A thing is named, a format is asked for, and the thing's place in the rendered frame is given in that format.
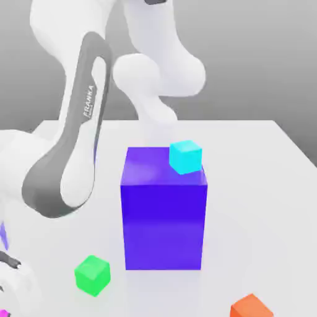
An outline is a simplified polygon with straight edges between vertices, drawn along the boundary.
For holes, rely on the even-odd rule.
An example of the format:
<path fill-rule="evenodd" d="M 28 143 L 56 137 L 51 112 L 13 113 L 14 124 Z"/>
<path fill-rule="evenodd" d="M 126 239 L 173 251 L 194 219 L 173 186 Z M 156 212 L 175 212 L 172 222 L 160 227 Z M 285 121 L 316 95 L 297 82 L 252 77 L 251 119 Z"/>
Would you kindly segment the small cyan cube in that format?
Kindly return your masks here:
<path fill-rule="evenodd" d="M 170 144 L 169 164 L 180 175 L 200 171 L 202 147 L 191 140 Z"/>

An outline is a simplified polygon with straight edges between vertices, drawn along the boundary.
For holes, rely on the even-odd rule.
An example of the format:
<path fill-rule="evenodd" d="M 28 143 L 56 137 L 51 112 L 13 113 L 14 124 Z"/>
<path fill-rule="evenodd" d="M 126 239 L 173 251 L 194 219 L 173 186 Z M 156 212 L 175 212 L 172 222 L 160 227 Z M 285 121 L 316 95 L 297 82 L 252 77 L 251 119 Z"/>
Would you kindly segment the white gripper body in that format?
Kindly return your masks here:
<path fill-rule="evenodd" d="M 41 290 L 36 275 L 27 264 L 17 269 L 0 264 L 0 308 L 12 317 L 36 317 L 41 307 Z"/>

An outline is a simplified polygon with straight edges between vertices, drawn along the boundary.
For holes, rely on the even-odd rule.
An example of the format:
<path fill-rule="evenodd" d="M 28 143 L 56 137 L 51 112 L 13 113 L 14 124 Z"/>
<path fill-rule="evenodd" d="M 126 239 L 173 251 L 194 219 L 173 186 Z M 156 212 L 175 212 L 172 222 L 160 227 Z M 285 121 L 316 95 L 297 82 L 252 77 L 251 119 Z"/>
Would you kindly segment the small orange cube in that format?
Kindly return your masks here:
<path fill-rule="evenodd" d="M 230 317 L 274 317 L 274 314 L 258 297 L 249 294 L 231 306 Z"/>

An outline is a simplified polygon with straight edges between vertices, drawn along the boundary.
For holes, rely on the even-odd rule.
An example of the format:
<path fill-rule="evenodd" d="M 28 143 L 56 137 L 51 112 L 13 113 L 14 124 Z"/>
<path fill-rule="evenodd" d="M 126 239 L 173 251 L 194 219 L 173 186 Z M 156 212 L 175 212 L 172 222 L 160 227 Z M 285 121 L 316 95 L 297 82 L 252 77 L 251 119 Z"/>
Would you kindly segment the large purple box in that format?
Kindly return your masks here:
<path fill-rule="evenodd" d="M 204 170 L 180 175 L 167 147 L 129 147 L 120 184 L 127 270 L 199 270 L 207 202 Z"/>

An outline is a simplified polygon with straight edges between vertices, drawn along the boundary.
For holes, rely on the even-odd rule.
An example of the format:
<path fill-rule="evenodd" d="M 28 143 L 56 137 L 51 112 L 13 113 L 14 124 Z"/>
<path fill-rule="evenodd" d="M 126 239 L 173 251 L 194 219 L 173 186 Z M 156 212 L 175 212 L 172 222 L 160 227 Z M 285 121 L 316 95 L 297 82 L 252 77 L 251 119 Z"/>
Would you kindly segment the small green cube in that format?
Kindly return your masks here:
<path fill-rule="evenodd" d="M 89 255 L 74 269 L 74 275 L 77 287 L 96 297 L 110 283 L 110 263 Z"/>

